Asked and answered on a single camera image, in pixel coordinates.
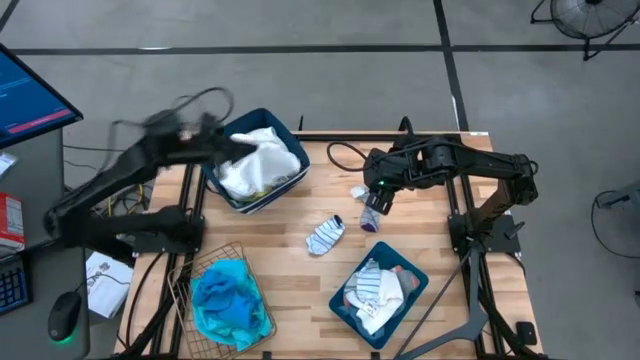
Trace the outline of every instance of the computer mouse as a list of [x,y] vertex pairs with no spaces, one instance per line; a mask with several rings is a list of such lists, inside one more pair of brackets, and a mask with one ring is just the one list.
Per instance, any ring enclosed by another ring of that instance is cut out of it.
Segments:
[[53,341],[62,341],[73,333],[78,322],[82,297],[69,291],[58,297],[49,313],[49,337]]

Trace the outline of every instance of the desk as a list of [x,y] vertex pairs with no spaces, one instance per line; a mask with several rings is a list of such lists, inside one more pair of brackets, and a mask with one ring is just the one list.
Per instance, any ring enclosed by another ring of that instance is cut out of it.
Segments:
[[[0,191],[23,202],[27,249],[48,241],[43,216],[64,192],[62,132],[53,131],[3,149],[18,157],[18,163],[0,180]],[[80,290],[83,306],[69,343],[56,344],[47,333],[53,303],[64,292],[84,281],[84,249],[38,251],[31,256],[33,302],[0,316],[0,356],[3,359],[78,359],[89,351],[89,316],[86,288]]]
[[[489,136],[486,134],[463,133],[461,138],[469,146],[491,150]],[[374,147],[385,150],[390,147],[388,142],[352,144],[365,154]],[[325,142],[305,142],[304,147],[312,163],[309,174],[289,193],[256,214],[238,214],[217,195],[209,192],[205,194],[202,213],[207,219],[207,231],[199,254],[206,254],[230,242],[242,243],[278,327],[278,332],[272,339],[240,358],[261,358],[262,351],[271,351],[274,358],[287,359],[370,358],[370,352],[374,350],[329,310],[328,303],[378,241],[385,241],[422,269],[430,279],[429,286],[380,351],[382,358],[391,358],[458,264],[458,256],[451,249],[446,223],[450,207],[444,187],[399,192],[390,214],[381,218],[380,232],[366,233],[359,227],[363,205],[353,200],[349,193],[352,186],[362,183],[362,173],[344,172],[332,165],[326,155],[326,145]],[[362,165],[363,160],[347,148],[336,146],[332,151],[336,160],[345,166]],[[151,200],[153,209],[177,203],[183,171],[183,168],[175,168],[157,178]],[[470,182],[476,206],[481,205],[493,193],[497,183],[495,180],[477,177],[471,177]],[[462,210],[464,201],[461,197],[461,184],[457,182],[456,186]],[[308,256],[306,236],[334,213],[345,221],[347,231],[326,255]],[[143,256],[136,262],[125,314],[129,312],[132,294],[153,257]],[[163,256],[156,264],[141,292],[134,313],[134,335],[144,328],[158,306],[161,284],[165,281],[166,257]],[[489,254],[487,261],[496,305],[507,322],[512,326],[516,321],[535,323],[520,267],[502,254]],[[459,276],[428,321],[423,324],[409,349],[458,327],[467,317],[464,286]],[[169,348],[172,326],[173,315],[170,315],[165,323],[163,351]],[[125,328],[126,316],[123,317],[120,334],[126,333]],[[486,335],[485,345],[487,351],[492,350],[491,341]],[[117,345],[115,351],[121,350]],[[540,345],[533,347],[533,350],[542,352]],[[423,357],[475,359],[475,352],[473,343],[459,340]],[[180,345],[180,358],[190,358],[184,338]]]

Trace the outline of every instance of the gray desk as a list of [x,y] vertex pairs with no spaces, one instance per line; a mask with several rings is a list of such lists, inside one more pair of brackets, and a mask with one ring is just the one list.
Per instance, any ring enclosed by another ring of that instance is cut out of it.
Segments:
[[[27,248],[48,241],[42,218],[64,191],[62,132],[53,131],[3,151],[18,163],[0,180],[0,191],[22,200]],[[89,317],[86,288],[83,306],[71,341],[54,343],[47,334],[49,310],[58,296],[73,291],[84,280],[84,249],[44,249],[31,257],[33,302],[0,316],[0,358],[69,360],[89,351]]]

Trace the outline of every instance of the red box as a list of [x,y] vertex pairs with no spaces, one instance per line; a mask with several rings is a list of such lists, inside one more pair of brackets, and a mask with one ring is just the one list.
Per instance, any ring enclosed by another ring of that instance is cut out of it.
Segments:
[[24,227],[22,223],[22,201],[0,193],[0,255],[5,250],[24,250]]

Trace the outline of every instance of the keyboard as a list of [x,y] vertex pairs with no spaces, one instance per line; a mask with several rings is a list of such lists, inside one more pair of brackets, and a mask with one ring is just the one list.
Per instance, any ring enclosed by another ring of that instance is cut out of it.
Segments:
[[0,315],[31,302],[25,269],[20,255],[0,260]]

